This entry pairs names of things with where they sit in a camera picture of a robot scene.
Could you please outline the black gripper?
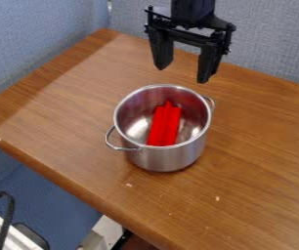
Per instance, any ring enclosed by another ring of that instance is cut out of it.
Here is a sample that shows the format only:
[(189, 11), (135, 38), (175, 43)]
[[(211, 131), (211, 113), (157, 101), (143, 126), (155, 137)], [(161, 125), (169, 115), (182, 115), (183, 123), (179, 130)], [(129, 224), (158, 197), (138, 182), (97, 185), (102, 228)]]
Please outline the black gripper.
[(163, 70), (173, 61), (173, 41), (169, 35), (191, 46), (209, 43), (201, 48), (197, 73), (197, 82), (206, 83), (215, 74), (221, 54), (229, 53), (234, 24), (214, 15), (213, 4), (147, 6), (145, 12), (149, 47), (155, 68)]

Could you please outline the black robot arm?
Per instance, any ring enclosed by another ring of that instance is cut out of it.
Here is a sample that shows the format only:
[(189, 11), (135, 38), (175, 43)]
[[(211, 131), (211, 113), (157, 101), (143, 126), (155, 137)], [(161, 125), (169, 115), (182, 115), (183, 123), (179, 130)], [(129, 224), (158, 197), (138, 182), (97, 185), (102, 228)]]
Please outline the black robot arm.
[(174, 43), (201, 49), (198, 55), (197, 82), (206, 83), (215, 74), (221, 57), (230, 50), (233, 23), (214, 15), (215, 0), (170, 0), (169, 7), (149, 5), (145, 8), (147, 22), (145, 33), (153, 64), (158, 70), (173, 61)]

